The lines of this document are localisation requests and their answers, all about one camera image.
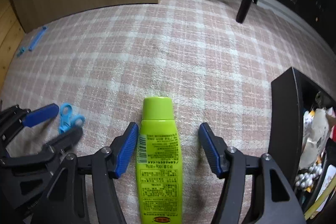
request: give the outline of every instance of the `green tube bottle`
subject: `green tube bottle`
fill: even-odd
[[[172,100],[143,100],[136,179],[142,224],[182,223],[182,152]]]

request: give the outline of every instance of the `product label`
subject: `product label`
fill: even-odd
[[[142,213],[155,222],[170,222],[179,207],[179,143],[176,134],[140,135],[137,161],[141,163]]]

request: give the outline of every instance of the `blue scissors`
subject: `blue scissors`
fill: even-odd
[[[81,127],[85,123],[85,117],[83,115],[76,115],[71,117],[72,115],[72,106],[68,103],[64,103],[59,108],[59,113],[61,116],[60,125],[58,127],[58,132],[60,134],[68,131],[70,128],[74,126]]]

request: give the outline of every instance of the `pink plaid carpet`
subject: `pink plaid carpet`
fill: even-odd
[[[252,5],[235,21],[241,0],[161,0],[90,10],[48,24],[33,52],[14,58],[1,92],[3,106],[32,110],[69,102],[86,117],[78,155],[95,153],[140,123],[147,96],[173,99],[183,154],[184,223],[210,223],[223,181],[211,173],[197,138],[208,122],[242,152],[267,151],[273,79],[294,66],[336,98],[336,61],[311,37]],[[27,46],[36,35],[25,36]],[[59,118],[25,129],[12,156],[35,153],[58,134]],[[115,181],[127,223],[140,223],[135,157]],[[91,223],[97,223],[87,179]],[[242,215],[249,207],[247,178]]]

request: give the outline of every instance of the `blue plastic tool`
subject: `blue plastic tool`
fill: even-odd
[[[41,36],[43,35],[43,33],[47,30],[46,26],[42,26],[42,30],[39,31],[39,33],[35,36],[35,38],[33,39],[33,41],[30,43],[28,51],[32,51],[35,47],[36,44],[38,43],[38,41],[40,40]]]
[[[58,114],[58,105],[50,104],[28,113],[22,120],[24,127],[33,127],[48,119],[54,118]]]
[[[25,47],[21,47],[19,49],[19,52],[16,54],[16,57],[20,57],[25,51],[26,51],[26,48]]]
[[[85,123],[85,117],[83,115],[76,115],[73,118],[71,117],[72,106],[68,103],[64,103],[63,105],[61,105],[59,113],[61,120],[58,127],[58,132],[60,134],[68,131],[74,126],[81,127]]]

